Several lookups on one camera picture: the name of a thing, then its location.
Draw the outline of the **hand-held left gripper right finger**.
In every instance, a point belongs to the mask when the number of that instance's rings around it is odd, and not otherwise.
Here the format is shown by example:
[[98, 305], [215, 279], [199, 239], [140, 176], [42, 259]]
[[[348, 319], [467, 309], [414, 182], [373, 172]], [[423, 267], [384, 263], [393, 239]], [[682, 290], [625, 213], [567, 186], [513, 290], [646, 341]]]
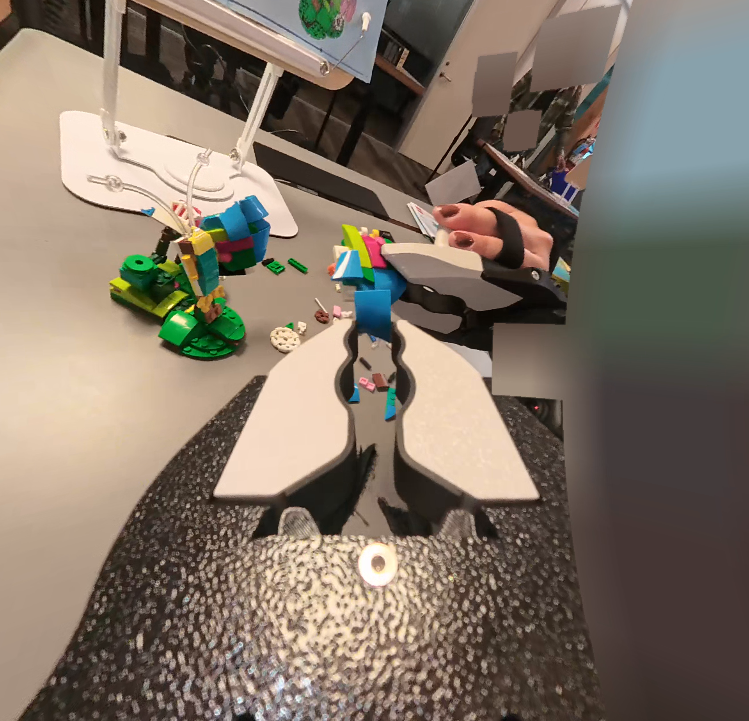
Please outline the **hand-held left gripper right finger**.
[[392, 324], [397, 449], [408, 471], [456, 504], [535, 502], [540, 494], [479, 371], [407, 320]]

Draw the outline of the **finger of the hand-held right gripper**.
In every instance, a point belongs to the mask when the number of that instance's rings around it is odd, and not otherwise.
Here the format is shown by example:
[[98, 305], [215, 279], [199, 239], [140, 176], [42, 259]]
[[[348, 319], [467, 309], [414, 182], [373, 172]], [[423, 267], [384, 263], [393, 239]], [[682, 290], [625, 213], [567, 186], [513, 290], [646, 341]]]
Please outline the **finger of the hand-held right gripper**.
[[482, 278], [483, 260], [469, 250], [426, 243], [385, 244], [382, 257], [409, 283], [454, 296], [471, 310], [498, 310], [520, 302], [520, 295]]
[[458, 331], [466, 310], [464, 301], [455, 295], [436, 291], [404, 293], [404, 320], [423, 330], [437, 333]]

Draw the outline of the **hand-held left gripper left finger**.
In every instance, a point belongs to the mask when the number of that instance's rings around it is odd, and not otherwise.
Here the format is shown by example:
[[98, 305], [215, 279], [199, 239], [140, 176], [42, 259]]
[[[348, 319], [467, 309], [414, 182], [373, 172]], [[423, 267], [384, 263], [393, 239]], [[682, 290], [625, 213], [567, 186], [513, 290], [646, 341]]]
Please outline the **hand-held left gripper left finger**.
[[213, 490], [222, 501], [286, 502], [356, 452], [355, 322], [335, 322], [269, 372]]

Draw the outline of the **blue multicoloured lego assembly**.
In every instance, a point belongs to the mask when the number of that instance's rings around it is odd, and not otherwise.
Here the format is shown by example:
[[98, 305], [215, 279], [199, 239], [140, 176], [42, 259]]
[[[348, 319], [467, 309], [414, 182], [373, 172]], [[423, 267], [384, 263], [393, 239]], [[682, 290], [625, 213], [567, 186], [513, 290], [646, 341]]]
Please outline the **blue multicoloured lego assembly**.
[[389, 342], [392, 306], [407, 291], [407, 280], [386, 260], [394, 245], [388, 234], [368, 232], [351, 224], [342, 225], [341, 244], [333, 248], [330, 280], [353, 302], [360, 332]]

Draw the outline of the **colourful lego bird model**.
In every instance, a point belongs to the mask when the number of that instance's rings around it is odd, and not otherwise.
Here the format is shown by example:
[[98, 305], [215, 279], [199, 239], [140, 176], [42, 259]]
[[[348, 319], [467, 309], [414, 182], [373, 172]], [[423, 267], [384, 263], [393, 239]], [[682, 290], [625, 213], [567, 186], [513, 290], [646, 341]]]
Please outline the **colourful lego bird model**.
[[204, 216], [174, 201], [152, 253], [129, 255], [109, 282], [113, 301], [153, 316], [159, 338], [181, 355], [218, 360], [246, 336], [229, 304], [222, 276], [245, 274], [264, 258], [270, 237], [267, 210], [255, 195]]

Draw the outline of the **lego instruction booklet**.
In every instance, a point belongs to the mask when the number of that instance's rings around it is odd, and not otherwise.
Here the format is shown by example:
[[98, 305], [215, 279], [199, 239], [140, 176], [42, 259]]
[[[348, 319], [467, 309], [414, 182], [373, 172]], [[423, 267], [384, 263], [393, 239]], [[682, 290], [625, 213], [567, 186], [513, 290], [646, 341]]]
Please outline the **lego instruction booklet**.
[[371, 80], [389, 0], [214, 0], [316, 51], [332, 68]]

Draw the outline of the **person's right hand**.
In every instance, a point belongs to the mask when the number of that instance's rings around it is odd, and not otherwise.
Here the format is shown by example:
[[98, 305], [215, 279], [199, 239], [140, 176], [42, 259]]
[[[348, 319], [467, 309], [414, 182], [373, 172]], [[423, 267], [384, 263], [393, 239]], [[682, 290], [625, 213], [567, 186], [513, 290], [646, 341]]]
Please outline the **person's right hand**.
[[438, 205], [433, 217], [449, 231], [448, 243], [509, 269], [550, 271], [553, 237], [536, 219], [503, 201]]

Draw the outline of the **small printed leaflet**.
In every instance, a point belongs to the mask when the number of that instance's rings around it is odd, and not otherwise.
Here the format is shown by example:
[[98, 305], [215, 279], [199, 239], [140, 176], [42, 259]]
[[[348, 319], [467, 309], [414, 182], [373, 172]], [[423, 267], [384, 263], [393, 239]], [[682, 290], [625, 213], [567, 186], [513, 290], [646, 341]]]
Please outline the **small printed leaflet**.
[[424, 236], [430, 239], [435, 239], [439, 230], [439, 225], [435, 220], [432, 213], [425, 210], [415, 202], [408, 202], [407, 209], [417, 224], [417, 227]]

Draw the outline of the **brown desk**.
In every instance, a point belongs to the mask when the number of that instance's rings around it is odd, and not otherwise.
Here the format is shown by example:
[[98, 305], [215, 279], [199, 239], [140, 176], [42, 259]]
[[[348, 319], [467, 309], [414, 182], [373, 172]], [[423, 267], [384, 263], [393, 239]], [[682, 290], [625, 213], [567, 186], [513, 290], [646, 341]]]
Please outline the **brown desk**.
[[563, 197], [552, 193], [540, 185], [534, 178], [531, 178], [528, 173], [525, 173], [522, 169], [518, 168], [492, 145], [486, 143], [486, 141], [482, 139], [477, 139], [476, 146], [485, 156], [488, 157], [494, 168], [499, 169], [508, 175], [512, 183], [518, 184], [529, 193], [529, 195], [540, 199], [552, 209], [557, 210], [572, 219], [576, 220], [579, 218], [579, 210], [577, 210], [571, 203], [565, 201]]

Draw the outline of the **white door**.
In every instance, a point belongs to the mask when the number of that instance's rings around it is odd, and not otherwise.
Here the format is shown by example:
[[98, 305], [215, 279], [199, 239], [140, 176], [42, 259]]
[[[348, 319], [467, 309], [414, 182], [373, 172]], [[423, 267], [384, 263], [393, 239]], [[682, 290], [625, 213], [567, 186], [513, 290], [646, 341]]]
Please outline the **white door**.
[[430, 170], [468, 121], [473, 82], [482, 55], [516, 54], [513, 79], [531, 67], [542, 24], [566, 0], [474, 0], [404, 128], [398, 151]]

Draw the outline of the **clear plastic tube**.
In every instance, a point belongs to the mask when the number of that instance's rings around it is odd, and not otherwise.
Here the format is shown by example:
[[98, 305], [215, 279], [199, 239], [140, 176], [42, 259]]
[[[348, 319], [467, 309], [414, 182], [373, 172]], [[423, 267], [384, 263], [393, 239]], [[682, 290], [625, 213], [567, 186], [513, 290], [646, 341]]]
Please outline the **clear plastic tube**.
[[212, 153], [212, 149], [207, 148], [196, 156], [195, 163], [193, 164], [192, 170], [188, 177], [188, 181], [186, 183], [186, 212], [189, 229], [193, 229], [196, 227], [195, 208], [193, 204], [195, 181], [201, 170], [210, 165]]
[[95, 183], [98, 185], [102, 185], [106, 187], [110, 192], [134, 192], [138, 195], [144, 196], [145, 198], [153, 201], [158, 207], [163, 209], [168, 216], [173, 220], [175, 224], [180, 229], [185, 229], [183, 220], [176, 214], [176, 212], [171, 208], [170, 205], [167, 204], [166, 201], [162, 200], [159, 196], [157, 196], [155, 193], [149, 191], [148, 189], [144, 187], [140, 187], [138, 185], [135, 185], [133, 183], [127, 183], [124, 182], [120, 177], [113, 174], [108, 174], [105, 176], [97, 176], [88, 174], [86, 175], [86, 180], [89, 183]]

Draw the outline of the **white wooden book stand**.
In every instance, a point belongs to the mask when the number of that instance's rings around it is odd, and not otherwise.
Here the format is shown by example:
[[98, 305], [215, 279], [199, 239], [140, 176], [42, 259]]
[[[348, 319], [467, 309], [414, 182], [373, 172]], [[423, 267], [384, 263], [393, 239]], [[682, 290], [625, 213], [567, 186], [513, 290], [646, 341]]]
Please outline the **white wooden book stand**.
[[248, 117], [229, 154], [211, 154], [211, 163], [195, 181], [193, 203], [205, 213], [220, 212], [234, 201], [256, 194], [268, 210], [270, 234], [292, 239], [298, 227], [276, 182], [250, 156], [252, 144], [266, 115], [280, 77], [294, 73], [338, 90], [351, 75], [337, 72], [317, 52], [264, 25], [234, 13], [214, 0], [106, 0], [102, 66], [102, 106], [99, 116], [65, 111], [60, 116], [61, 180], [80, 199], [104, 208], [140, 211], [147, 208], [134, 192], [110, 192], [89, 183], [86, 175], [117, 175], [155, 193], [168, 205], [186, 198], [186, 183], [196, 156], [206, 148], [116, 119], [123, 18], [128, 1], [139, 1], [195, 30], [238, 50], [266, 60]]

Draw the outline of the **wooden wall shelf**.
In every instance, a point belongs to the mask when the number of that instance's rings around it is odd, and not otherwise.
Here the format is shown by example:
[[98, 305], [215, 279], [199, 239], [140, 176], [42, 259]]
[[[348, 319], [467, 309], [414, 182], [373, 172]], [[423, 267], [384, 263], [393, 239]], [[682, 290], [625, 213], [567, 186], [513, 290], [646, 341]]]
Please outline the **wooden wall shelf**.
[[415, 52], [402, 37], [384, 25], [380, 30], [374, 64], [417, 98], [421, 98], [426, 87], [406, 68], [408, 58]]

